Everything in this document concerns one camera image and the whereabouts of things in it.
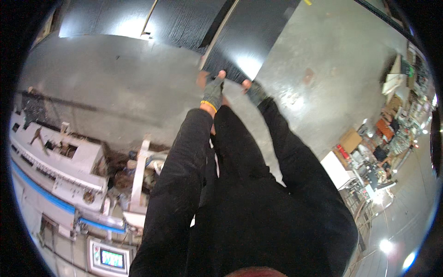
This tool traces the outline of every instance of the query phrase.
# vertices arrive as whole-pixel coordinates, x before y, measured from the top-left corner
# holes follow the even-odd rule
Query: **gray floor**
[[[357,128],[365,118],[375,123],[385,101],[381,77],[392,57],[405,54],[406,47],[403,36],[354,1],[317,0],[311,6],[300,3],[259,71],[252,59],[244,66],[258,71],[257,79],[277,100],[291,129],[322,159],[347,129]],[[195,85],[199,59],[192,51],[155,41],[53,34],[30,53],[19,88],[34,86],[45,95],[96,107],[87,111],[45,103],[48,121],[70,122],[74,131],[107,141],[115,150],[139,147],[145,133],[151,133],[155,143],[171,145],[186,112],[198,106],[202,96]],[[308,69],[312,79],[304,82]],[[260,114],[238,84],[226,81],[225,95],[281,179]],[[429,167],[427,154],[423,147],[399,171],[402,186],[386,211],[388,230],[384,217],[373,222],[367,251],[376,249],[383,236],[409,240],[394,266],[388,266],[388,276],[413,251],[424,230],[422,213],[428,213],[429,206],[422,210],[419,203],[431,203],[435,186],[432,178],[421,178],[413,169]],[[358,275],[385,274],[386,258],[379,251],[365,264]]]

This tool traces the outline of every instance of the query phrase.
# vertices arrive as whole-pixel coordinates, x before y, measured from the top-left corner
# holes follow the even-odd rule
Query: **yellow wristband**
[[[211,108],[213,108],[215,112],[217,112],[217,109],[214,107],[214,105],[212,105],[212,104],[209,103],[208,101],[202,100],[202,101],[200,102],[200,104],[207,104],[207,105],[211,106]]]

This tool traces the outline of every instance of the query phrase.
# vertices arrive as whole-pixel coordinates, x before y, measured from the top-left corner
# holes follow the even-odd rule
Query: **gray work glove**
[[[200,103],[208,104],[217,112],[223,102],[223,82],[224,80],[219,77],[208,82],[203,94],[203,100]]]
[[[257,81],[252,81],[251,87],[246,91],[246,95],[249,97],[250,101],[257,107],[263,102],[264,99],[269,96],[266,94],[263,87]]]

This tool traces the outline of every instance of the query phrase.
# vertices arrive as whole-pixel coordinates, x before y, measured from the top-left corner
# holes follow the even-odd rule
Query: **screen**
[[[101,252],[102,264],[119,267],[119,268],[124,267],[123,255],[109,252],[106,250],[100,250],[100,252]]]

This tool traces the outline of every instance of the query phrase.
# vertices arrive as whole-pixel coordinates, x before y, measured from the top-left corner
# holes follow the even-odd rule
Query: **gloved hand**
[[[264,99],[269,97],[261,84],[257,81],[252,81],[251,83],[249,80],[245,80],[243,86],[246,89],[245,94],[255,106],[258,106]]]
[[[218,109],[222,106],[222,90],[225,76],[226,72],[224,70],[221,70],[214,80],[208,78],[209,80],[205,86],[203,100],[200,102],[201,104],[207,104],[211,106],[211,108],[213,108],[215,112],[217,112]]]

